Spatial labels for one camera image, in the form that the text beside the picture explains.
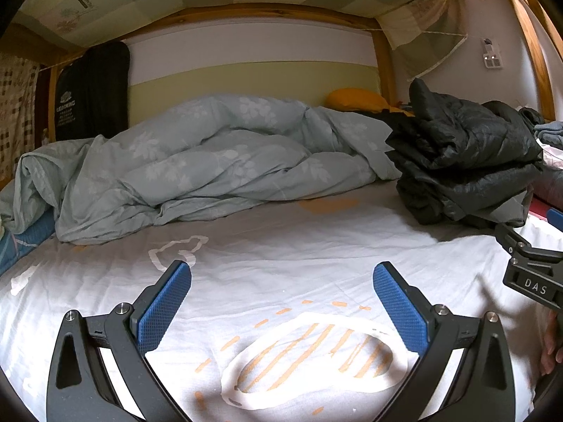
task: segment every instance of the blue textured pad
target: blue textured pad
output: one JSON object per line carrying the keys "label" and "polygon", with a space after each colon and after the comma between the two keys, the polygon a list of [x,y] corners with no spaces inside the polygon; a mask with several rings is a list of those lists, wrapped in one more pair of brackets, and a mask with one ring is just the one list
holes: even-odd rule
{"label": "blue textured pad", "polygon": [[137,348],[141,354],[158,347],[190,287],[190,267],[182,263],[139,319]]}
{"label": "blue textured pad", "polygon": [[563,232],[563,212],[559,212],[556,209],[550,209],[547,211],[545,218],[547,219],[547,222]]}
{"label": "blue textured pad", "polygon": [[428,332],[426,323],[410,303],[406,293],[379,264],[373,270],[373,289],[389,314],[391,321],[399,332],[401,339],[409,351],[423,355],[428,348]]}

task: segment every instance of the bolt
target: bolt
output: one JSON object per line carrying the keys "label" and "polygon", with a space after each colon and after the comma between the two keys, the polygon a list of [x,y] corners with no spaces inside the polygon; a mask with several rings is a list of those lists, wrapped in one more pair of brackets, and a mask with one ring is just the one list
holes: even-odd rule
{"label": "bolt", "polygon": [[78,315],[78,312],[75,311],[74,309],[71,309],[69,312],[67,312],[67,314],[65,314],[65,320],[73,321],[76,318],[77,315]]}
{"label": "bolt", "polygon": [[445,304],[437,304],[436,306],[434,306],[434,311],[438,315],[448,315],[450,313],[450,310]]}
{"label": "bolt", "polygon": [[489,322],[498,322],[498,314],[496,312],[489,311],[485,314],[485,317]]}
{"label": "bolt", "polygon": [[129,303],[119,303],[115,307],[116,314],[125,314],[129,311]]}

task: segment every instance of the orange pillow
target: orange pillow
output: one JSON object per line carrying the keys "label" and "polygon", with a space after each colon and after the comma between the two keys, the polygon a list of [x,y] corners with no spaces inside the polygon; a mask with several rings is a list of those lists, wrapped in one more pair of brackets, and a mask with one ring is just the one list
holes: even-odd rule
{"label": "orange pillow", "polygon": [[384,109],[389,109],[390,112],[402,112],[407,116],[413,116],[410,112],[390,106],[378,93],[365,89],[334,90],[328,94],[324,105],[336,111],[382,112]]}

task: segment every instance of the orange stripe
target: orange stripe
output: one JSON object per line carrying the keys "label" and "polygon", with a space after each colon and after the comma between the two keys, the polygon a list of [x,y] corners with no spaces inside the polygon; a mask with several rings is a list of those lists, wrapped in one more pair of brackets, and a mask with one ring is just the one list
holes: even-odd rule
{"label": "orange stripe", "polygon": [[205,362],[201,363],[196,369],[195,372],[199,373],[202,371],[202,369],[204,369],[207,365],[209,365],[211,363],[211,359],[208,358]]}
{"label": "orange stripe", "polygon": [[198,402],[198,407],[200,411],[205,411],[205,399],[203,398],[203,393],[199,390],[195,392],[195,399]]}
{"label": "orange stripe", "polygon": [[379,355],[379,351],[381,350],[382,346],[383,346],[383,343],[379,343],[376,346],[376,348],[373,349],[372,354],[368,357],[368,359],[364,363],[364,366],[362,366],[362,368],[358,371],[358,374],[356,374],[354,376],[354,378],[363,378],[364,377],[364,375],[368,372],[369,367],[372,365],[373,361]]}
{"label": "orange stripe", "polygon": [[307,338],[311,332],[318,326],[319,324],[313,324],[309,327],[309,329],[303,334],[302,337],[297,338],[295,341],[292,341],[283,351],[281,351],[266,367],[266,369],[263,370],[263,372],[261,372],[258,376],[256,376],[254,378],[254,381],[252,381],[248,387],[246,387],[246,389],[243,390],[243,392],[248,392],[255,384],[257,384],[264,376],[266,376],[266,374],[276,365],[276,363],[278,363],[283,356],[285,356],[289,351],[291,351],[291,349],[293,349],[300,341],[303,341],[305,338]]}
{"label": "orange stripe", "polygon": [[264,319],[263,321],[260,321],[259,323],[257,323],[256,325],[254,325],[254,328],[261,327],[261,326],[264,325],[267,321],[268,321],[268,319]]}
{"label": "orange stripe", "polygon": [[375,373],[373,374],[373,377],[377,377],[381,374],[381,372],[383,371],[383,369],[385,368],[385,366],[387,364],[389,364],[389,362],[391,362],[391,359],[393,357],[393,353],[392,352],[387,352],[385,354],[385,357],[383,359],[383,361],[379,364],[379,366],[377,367],[377,369],[375,370]]}
{"label": "orange stripe", "polygon": [[336,354],[339,351],[339,349],[342,347],[342,345],[346,342],[346,340],[350,337],[350,335],[352,333],[354,333],[354,331],[351,330],[351,329],[348,329],[348,330],[346,330],[346,333],[344,333],[342,335],[342,338],[340,338],[340,341],[337,342],[336,346],[334,346],[332,348],[332,350],[330,351],[330,353],[332,354],[333,357],[334,357],[334,354]]}
{"label": "orange stripe", "polygon": [[317,347],[319,347],[320,343],[322,343],[325,338],[328,336],[328,334],[330,333],[330,331],[334,328],[334,325],[329,325],[327,328],[324,329],[324,331],[320,334],[319,338],[317,339],[317,341],[315,341],[310,347],[309,349],[307,349],[305,352],[303,352],[303,354],[301,354],[301,356],[295,360],[294,363],[291,364],[291,366],[285,371],[285,373],[283,373],[283,375],[281,375],[279,377],[279,379],[274,382],[274,384],[272,384],[272,386],[268,389],[268,390],[274,390],[277,389],[278,387],[280,387],[280,385],[282,385],[287,378],[289,378],[289,376],[291,376],[291,374],[297,369],[297,367],[304,361],[307,359],[308,356],[310,356]]}
{"label": "orange stripe", "polygon": [[225,349],[230,348],[230,346],[232,346],[233,344],[235,344],[238,340],[240,339],[240,337],[234,337],[232,340],[230,340],[228,343],[226,343],[222,348],[221,348],[221,352],[223,352]]}
{"label": "orange stripe", "polygon": [[352,351],[352,353],[348,357],[348,360],[346,360],[346,362],[344,362],[344,364],[339,368],[339,371],[341,373],[346,372],[348,370],[348,368],[350,368],[350,365],[352,365],[352,362],[354,362],[354,359],[358,356],[358,354],[361,352],[361,350],[364,348],[364,346],[368,343],[370,338],[371,338],[370,336],[366,335],[364,343],[362,343],[362,345],[359,345],[359,344],[356,345],[356,347],[354,348],[354,350]]}
{"label": "orange stripe", "polygon": [[268,354],[269,351],[271,351],[272,349],[274,349],[275,345],[278,342],[276,341],[274,344],[272,344],[270,347],[264,349],[259,355],[257,355],[256,357],[254,357],[254,359],[252,360],[252,362],[250,362],[248,364],[248,366],[246,366],[243,371],[240,373],[239,375],[239,380],[237,382],[237,385],[240,386],[242,384],[242,382],[244,381],[244,379],[252,372],[252,370],[254,368],[256,368],[256,365],[258,365],[258,363],[260,363],[260,360],[262,360],[266,354]]}

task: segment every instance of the curtain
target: curtain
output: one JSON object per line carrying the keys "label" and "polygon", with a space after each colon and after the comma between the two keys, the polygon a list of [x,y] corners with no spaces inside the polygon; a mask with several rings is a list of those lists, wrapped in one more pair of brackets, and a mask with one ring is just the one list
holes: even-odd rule
{"label": "curtain", "polygon": [[0,52],[0,179],[9,179],[23,153],[34,148],[39,64]]}

